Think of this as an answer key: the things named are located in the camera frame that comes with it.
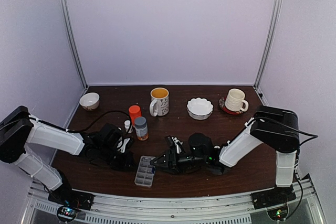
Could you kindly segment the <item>clear plastic pill organizer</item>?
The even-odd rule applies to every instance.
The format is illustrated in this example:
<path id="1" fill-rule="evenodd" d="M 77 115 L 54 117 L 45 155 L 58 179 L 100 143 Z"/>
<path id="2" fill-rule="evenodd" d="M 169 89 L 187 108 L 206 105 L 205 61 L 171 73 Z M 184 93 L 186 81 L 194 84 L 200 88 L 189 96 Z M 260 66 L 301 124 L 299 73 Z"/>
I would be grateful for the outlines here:
<path id="1" fill-rule="evenodd" d="M 154 156 L 141 156 L 138 169 L 135 175 L 134 183 L 137 186 L 150 188 L 153 185 L 156 169 L 151 165 Z"/>

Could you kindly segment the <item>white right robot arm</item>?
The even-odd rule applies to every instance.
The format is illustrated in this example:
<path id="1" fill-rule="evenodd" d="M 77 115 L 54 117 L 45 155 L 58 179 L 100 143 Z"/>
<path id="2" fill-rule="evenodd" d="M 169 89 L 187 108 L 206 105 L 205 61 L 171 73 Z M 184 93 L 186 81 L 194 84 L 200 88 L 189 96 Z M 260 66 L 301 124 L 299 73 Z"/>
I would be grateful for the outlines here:
<path id="1" fill-rule="evenodd" d="M 189 152 L 172 136 L 165 140 L 169 149 L 150 163 L 174 175 L 192 173 L 201 167 L 222 175 L 256 147 L 266 144 L 276 151 L 276 187 L 269 192 L 269 199 L 279 204 L 289 196 L 300 146 L 298 117 L 292 111 L 261 105 L 235 138 L 219 147 L 203 133 L 188 138 Z"/>

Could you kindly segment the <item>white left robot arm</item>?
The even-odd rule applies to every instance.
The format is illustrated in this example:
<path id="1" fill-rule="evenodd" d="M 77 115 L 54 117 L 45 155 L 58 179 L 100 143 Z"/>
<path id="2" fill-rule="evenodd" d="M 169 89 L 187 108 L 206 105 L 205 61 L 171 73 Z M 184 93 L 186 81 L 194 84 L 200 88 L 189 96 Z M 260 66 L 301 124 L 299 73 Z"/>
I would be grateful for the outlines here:
<path id="1" fill-rule="evenodd" d="M 17 107 L 1 121 L 1 161 L 14 164 L 39 180 L 64 205 L 75 201 L 75 192 L 65 175 L 46 164 L 30 144 L 83 156 L 91 162 L 100 159 L 113 170 L 129 171 L 135 167 L 129 150 L 132 142 L 132 138 L 113 124 L 107 123 L 91 133 L 87 129 L 70 130 L 33 116 L 25 106 Z"/>

